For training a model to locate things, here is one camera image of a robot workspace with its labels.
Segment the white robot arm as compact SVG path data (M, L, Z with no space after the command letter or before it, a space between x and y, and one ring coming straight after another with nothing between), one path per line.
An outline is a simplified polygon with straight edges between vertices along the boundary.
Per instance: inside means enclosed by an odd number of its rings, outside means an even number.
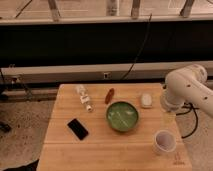
M160 97L161 106L171 112L188 101L213 118L213 90L205 85L206 81L207 71L198 64L169 72L165 77L166 89Z

